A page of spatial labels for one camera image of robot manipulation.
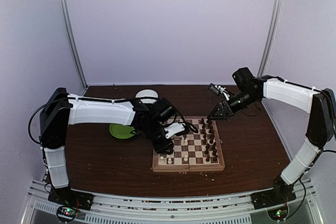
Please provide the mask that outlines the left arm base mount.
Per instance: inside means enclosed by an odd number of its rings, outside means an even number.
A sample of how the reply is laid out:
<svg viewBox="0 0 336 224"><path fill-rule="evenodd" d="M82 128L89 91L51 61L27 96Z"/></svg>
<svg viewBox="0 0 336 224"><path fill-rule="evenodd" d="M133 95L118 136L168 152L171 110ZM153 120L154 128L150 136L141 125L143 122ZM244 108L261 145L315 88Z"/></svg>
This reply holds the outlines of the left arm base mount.
<svg viewBox="0 0 336 224"><path fill-rule="evenodd" d="M48 200L51 202L81 210L90 210L93 198L93 194L73 190L57 190L51 192L48 196Z"/></svg>

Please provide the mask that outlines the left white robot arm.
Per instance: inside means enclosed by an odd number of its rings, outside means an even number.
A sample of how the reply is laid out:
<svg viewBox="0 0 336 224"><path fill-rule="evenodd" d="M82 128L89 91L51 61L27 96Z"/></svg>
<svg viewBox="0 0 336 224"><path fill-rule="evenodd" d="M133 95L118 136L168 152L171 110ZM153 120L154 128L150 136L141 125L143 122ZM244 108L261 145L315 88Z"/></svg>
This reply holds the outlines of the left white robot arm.
<svg viewBox="0 0 336 224"><path fill-rule="evenodd" d="M180 111L167 99L148 93L128 99L102 99L83 97L67 92L66 88L58 88L35 113L40 114L40 136L36 143L43 150L54 194L64 205L71 205L76 199L70 188L65 158L69 125L130 126L134 133L143 133L158 154L173 153L172 136L185 135L190 130L186 120L168 123L172 116L180 116Z"/></svg>

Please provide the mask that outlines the wooden chess board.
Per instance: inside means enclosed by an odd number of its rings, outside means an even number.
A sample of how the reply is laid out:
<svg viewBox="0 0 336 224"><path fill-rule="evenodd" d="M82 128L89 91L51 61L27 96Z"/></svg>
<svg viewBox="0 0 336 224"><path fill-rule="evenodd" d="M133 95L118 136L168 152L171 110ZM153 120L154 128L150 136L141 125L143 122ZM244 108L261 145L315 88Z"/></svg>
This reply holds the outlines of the wooden chess board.
<svg viewBox="0 0 336 224"><path fill-rule="evenodd" d="M202 116L187 116L198 132L173 136L173 154L153 153L152 170L159 173L217 172L225 168L224 156L215 121L209 122Z"/></svg>

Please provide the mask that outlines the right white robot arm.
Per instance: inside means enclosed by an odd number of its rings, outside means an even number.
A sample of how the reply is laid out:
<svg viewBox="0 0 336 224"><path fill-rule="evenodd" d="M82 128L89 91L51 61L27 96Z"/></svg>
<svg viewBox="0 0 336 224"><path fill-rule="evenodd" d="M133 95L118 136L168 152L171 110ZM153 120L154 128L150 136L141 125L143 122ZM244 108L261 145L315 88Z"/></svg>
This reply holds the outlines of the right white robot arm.
<svg viewBox="0 0 336 224"><path fill-rule="evenodd" d="M208 115L209 120L226 120L249 105L261 101L280 136L300 136L290 163L275 178L269 200L279 204L289 198L294 184L306 174L335 136L335 96L331 89L306 87L274 76L233 75L239 88L233 94L209 84L208 89L223 99Z"/></svg>

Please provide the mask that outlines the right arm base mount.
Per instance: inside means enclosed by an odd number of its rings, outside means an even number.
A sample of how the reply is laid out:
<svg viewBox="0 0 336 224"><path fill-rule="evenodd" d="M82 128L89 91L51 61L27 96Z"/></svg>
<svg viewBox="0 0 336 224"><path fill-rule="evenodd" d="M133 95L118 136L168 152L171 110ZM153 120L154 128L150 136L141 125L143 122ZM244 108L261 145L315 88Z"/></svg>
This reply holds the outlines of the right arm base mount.
<svg viewBox="0 0 336 224"><path fill-rule="evenodd" d="M295 199L295 193L277 196L273 189L251 194L251 200L255 210L285 204L287 201L293 201Z"/></svg>

